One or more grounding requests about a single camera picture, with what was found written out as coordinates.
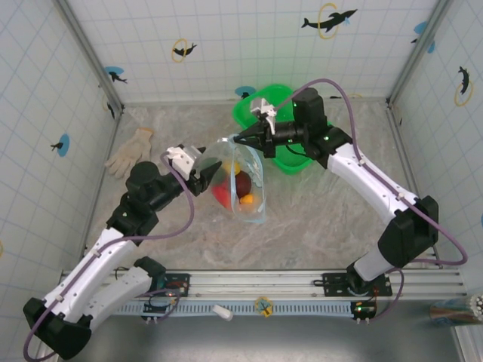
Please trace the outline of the red orange toy mango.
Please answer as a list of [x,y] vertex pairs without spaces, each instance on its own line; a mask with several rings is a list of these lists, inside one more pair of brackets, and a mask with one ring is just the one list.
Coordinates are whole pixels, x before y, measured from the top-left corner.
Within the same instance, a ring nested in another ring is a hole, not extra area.
[[223,162],[211,183],[212,195],[227,210],[232,210],[232,187],[236,187],[235,178],[240,171],[237,161],[234,162],[234,171],[231,162]]

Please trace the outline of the dark red toy apple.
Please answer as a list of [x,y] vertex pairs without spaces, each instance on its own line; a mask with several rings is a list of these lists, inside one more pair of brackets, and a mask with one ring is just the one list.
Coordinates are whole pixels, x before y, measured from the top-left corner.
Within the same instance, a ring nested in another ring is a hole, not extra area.
[[251,193],[252,181],[248,173],[240,171],[235,175],[236,194],[242,198]]

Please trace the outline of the clear blue zip-top bag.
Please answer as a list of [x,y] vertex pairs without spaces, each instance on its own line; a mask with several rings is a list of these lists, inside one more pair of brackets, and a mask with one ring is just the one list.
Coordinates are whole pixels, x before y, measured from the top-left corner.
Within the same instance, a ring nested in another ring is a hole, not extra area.
[[[248,173],[251,177],[252,188],[250,194],[254,195],[255,202],[253,204],[240,204],[240,198],[237,196],[236,190],[234,190],[235,187],[233,186],[232,210],[228,211],[231,212],[235,218],[243,222],[263,223],[266,218],[266,196],[262,161],[254,149],[234,143],[232,138],[233,136],[220,138],[218,141],[207,147],[198,163],[198,167],[216,161],[221,161],[222,163],[231,162],[232,171],[234,171],[234,162],[237,161],[240,170]],[[208,189],[211,192],[211,184],[208,186]]]

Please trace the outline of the cream knitted work glove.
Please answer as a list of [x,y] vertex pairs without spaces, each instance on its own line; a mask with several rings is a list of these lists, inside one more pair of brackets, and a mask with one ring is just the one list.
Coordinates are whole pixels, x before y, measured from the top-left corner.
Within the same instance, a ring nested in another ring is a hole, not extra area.
[[109,174],[115,178],[120,179],[124,177],[139,161],[148,161],[151,152],[151,138],[154,131],[139,127],[134,132],[134,135],[121,146],[112,155],[105,167]]

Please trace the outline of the green plastic basket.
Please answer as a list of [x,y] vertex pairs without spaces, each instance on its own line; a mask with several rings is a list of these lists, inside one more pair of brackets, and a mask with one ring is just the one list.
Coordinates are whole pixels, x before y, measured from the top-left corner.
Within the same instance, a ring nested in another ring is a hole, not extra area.
[[[291,102],[291,96],[293,93],[292,89],[286,85],[269,85],[241,100],[232,111],[233,118],[236,123],[242,127],[242,130],[246,130],[252,125],[263,125],[265,130],[269,129],[270,127],[266,122],[258,120],[250,113],[251,101],[259,97],[266,99],[275,107],[275,110],[277,111],[275,123],[280,124],[286,121],[293,121],[294,116]],[[313,161],[304,155],[304,151],[300,145],[294,143],[289,144],[289,146],[278,146],[276,148],[275,157],[272,159],[281,171],[288,175],[302,171]]]

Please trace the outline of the black controller board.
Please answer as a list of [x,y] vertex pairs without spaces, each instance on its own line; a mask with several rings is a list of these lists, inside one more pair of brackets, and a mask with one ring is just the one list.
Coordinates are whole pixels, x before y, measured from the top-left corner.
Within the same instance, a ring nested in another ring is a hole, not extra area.
[[180,298],[173,293],[168,294],[168,299],[160,299],[157,296],[150,296],[143,305],[143,312],[146,320],[158,323],[168,318],[179,304]]
[[350,308],[352,312],[352,319],[357,323],[360,323],[361,321],[369,321],[377,314],[377,303],[372,299],[351,302]]

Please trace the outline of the round tree sticker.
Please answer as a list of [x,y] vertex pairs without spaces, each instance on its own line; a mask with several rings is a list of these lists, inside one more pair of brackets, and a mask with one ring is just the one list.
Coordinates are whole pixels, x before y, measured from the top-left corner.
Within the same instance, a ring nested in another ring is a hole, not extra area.
[[273,313],[273,302],[269,298],[261,296],[255,301],[255,309],[258,314],[268,318]]

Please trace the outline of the cylindrical straw container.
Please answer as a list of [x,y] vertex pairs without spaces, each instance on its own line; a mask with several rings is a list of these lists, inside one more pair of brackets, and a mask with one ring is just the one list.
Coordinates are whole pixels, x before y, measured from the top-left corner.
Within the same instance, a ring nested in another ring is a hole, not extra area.
[[429,316],[442,326],[483,324],[483,294],[435,302],[429,308]]

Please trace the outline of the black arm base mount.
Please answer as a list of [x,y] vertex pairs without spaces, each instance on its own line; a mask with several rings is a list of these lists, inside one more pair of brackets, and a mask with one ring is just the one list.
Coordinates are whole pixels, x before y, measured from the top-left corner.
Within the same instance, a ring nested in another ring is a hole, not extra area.
[[155,295],[158,297],[176,297],[175,291],[180,297],[187,297],[189,295],[190,278],[191,274],[189,273],[167,272],[152,281],[151,291],[164,290],[164,292]]
[[362,282],[357,287],[351,285],[346,272],[326,272],[319,279],[312,281],[314,287],[321,287],[326,297],[374,297],[392,296],[392,285],[385,275],[370,282]]

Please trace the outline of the aluminium mounting rail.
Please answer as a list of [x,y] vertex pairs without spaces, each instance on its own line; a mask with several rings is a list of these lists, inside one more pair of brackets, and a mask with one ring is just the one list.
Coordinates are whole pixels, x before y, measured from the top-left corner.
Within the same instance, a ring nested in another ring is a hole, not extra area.
[[[252,300],[265,296],[279,300],[349,300],[357,298],[327,297],[324,289],[312,282],[320,279],[324,270],[195,270],[190,275],[188,300]],[[389,274],[392,296],[378,296],[390,301],[402,289],[399,300],[421,301],[453,299],[466,295],[460,273],[455,269],[405,269]]]

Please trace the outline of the aluminium frame post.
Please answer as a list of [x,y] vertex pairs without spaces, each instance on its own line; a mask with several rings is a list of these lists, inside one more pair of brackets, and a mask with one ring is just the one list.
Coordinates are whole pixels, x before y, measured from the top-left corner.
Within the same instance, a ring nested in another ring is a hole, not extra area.
[[68,30],[78,45],[81,53],[85,57],[92,72],[95,74],[100,88],[106,95],[110,105],[115,111],[115,119],[118,120],[124,111],[124,105],[117,94],[111,78],[106,74],[99,57],[86,36],[77,16],[75,15],[68,0],[52,0],[54,7],[63,18]]
[[396,80],[394,87],[392,88],[390,95],[386,98],[386,103],[391,109],[398,98],[401,96],[403,90],[407,87],[408,82],[411,80],[411,76],[416,71],[420,61],[427,53],[429,46],[435,40],[435,35],[443,22],[446,14],[453,5],[454,0],[438,0],[433,8],[433,11],[426,22],[426,27],[419,34],[415,47],[412,50],[409,58],[407,59],[399,77]]

